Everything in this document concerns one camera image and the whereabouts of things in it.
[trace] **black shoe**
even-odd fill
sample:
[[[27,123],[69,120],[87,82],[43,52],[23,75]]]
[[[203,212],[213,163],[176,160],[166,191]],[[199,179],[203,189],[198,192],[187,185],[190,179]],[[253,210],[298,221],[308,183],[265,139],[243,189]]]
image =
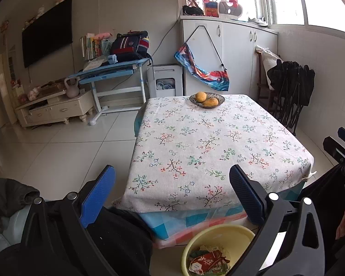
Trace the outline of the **black shoe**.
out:
[[[184,5],[183,14],[184,15],[203,15],[203,10],[195,6],[189,7],[189,6]]]

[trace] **hanging bag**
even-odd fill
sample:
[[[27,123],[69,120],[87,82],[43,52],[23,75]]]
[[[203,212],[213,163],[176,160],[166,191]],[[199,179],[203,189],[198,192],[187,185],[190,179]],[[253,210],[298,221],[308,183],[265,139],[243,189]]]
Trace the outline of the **hanging bag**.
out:
[[[218,58],[220,59],[223,71],[211,71],[211,72],[207,73],[205,70],[199,68],[195,64],[192,51],[189,49],[187,42],[199,27],[203,27],[206,30],[208,37],[210,38],[211,43],[212,43],[212,45],[216,51],[216,54],[217,54]],[[230,82],[229,82],[229,76],[227,75],[227,70],[226,70],[226,68],[225,68],[225,66],[221,60],[221,57],[220,57],[219,53],[217,52],[217,49],[216,49],[216,47],[215,47],[215,45],[214,45],[214,43],[210,37],[210,34],[208,33],[205,26],[199,25],[193,31],[193,33],[189,36],[189,38],[185,41],[185,43],[180,47],[180,49],[175,53],[174,57],[194,77],[196,77],[201,82],[207,84],[212,89],[218,90],[218,91],[228,91],[229,90],[229,83]]]

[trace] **shoe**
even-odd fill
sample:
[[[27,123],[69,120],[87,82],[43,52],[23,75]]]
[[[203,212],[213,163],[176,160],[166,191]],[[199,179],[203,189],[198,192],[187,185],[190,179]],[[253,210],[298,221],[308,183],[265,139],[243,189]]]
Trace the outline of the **shoe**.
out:
[[[259,26],[262,26],[262,27],[267,27],[268,26],[268,23],[265,21],[265,18],[262,17],[262,19],[257,19],[257,18],[254,18],[254,19],[250,19],[248,18],[248,23],[255,23]]]
[[[203,10],[195,6],[189,7],[189,6],[184,5],[183,14],[203,16]]]

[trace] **pink plush toy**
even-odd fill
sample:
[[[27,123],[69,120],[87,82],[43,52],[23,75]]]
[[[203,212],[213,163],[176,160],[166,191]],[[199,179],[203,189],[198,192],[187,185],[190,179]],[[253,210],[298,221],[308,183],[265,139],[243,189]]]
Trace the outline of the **pink plush toy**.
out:
[[[109,39],[112,36],[111,33],[100,33],[93,37],[94,40],[102,40],[102,39]]]

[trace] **white sneaker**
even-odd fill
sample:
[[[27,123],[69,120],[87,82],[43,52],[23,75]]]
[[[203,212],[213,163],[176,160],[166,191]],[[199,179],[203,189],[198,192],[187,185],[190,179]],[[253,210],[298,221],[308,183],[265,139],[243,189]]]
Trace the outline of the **white sneaker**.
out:
[[[268,23],[265,21],[264,17],[262,17],[262,20],[257,19],[257,18],[254,18],[254,19],[248,18],[248,23],[255,23],[255,24],[257,24],[259,26],[262,26],[262,27],[267,27],[268,26]]]

